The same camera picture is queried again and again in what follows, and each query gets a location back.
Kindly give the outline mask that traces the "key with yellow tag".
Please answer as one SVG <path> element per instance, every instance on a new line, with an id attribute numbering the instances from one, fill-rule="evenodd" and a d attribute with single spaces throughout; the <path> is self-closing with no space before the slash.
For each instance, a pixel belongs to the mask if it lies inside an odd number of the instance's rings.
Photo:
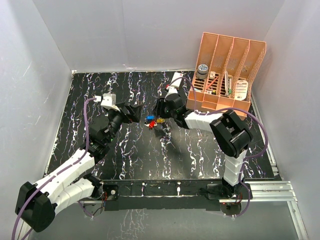
<path id="1" fill-rule="evenodd" d="M 163 118 L 158 118 L 158 119 L 156 120 L 156 122 L 161 124 L 161 123 L 164 123 L 165 120 L 164 120 Z"/>

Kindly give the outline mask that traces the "key with blue tag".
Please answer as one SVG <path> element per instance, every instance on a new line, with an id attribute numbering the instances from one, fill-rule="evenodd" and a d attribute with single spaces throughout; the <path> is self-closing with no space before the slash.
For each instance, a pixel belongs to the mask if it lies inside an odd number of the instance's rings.
<path id="1" fill-rule="evenodd" d="M 152 121 L 155 119 L 155 117 L 153 115 L 148 115 L 146 118 L 145 118 L 147 121 Z"/>

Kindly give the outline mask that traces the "key with red tag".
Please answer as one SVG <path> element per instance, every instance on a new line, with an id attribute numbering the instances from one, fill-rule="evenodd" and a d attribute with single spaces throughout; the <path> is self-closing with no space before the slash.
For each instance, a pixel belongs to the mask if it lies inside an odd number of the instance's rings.
<path id="1" fill-rule="evenodd" d="M 151 121 L 151 122 L 149 123 L 149 125 L 148 125 L 148 127 L 149 127 L 150 129 L 153 129 L 153 128 L 156 127 L 156 126 L 157 126 L 157 122 L 156 122 L 155 120 Z"/>

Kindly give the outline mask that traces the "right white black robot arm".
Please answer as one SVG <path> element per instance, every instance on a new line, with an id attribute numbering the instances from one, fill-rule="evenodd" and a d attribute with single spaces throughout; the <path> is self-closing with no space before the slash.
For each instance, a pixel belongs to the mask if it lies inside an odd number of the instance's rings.
<path id="1" fill-rule="evenodd" d="M 184 129 L 211 132 L 224 153 L 225 169 L 215 190 L 221 197 L 235 198 L 241 192 L 244 178 L 244 162 L 253 135 L 233 110 L 223 113 L 204 113 L 186 108 L 177 93 L 157 99 L 153 114 L 157 118 L 173 119 Z"/>

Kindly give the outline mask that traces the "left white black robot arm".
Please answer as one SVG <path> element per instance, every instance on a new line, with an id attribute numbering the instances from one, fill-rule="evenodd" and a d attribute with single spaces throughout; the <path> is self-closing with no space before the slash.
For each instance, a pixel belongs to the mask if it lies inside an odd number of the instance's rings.
<path id="1" fill-rule="evenodd" d="M 25 182 L 19 189 L 15 213 L 17 215 L 11 238 L 16 236 L 18 222 L 23 220 L 31 230 L 45 230 L 55 216 L 68 206 L 83 198 L 93 200 L 103 195 L 103 187 L 95 177 L 80 176 L 94 167 L 109 151 L 110 143 L 122 124 L 138 123 L 141 105 L 128 103 L 102 104 L 107 115 L 99 115 L 88 121 L 87 105 L 84 102 L 85 141 L 83 145 L 61 166 L 35 183 Z"/>

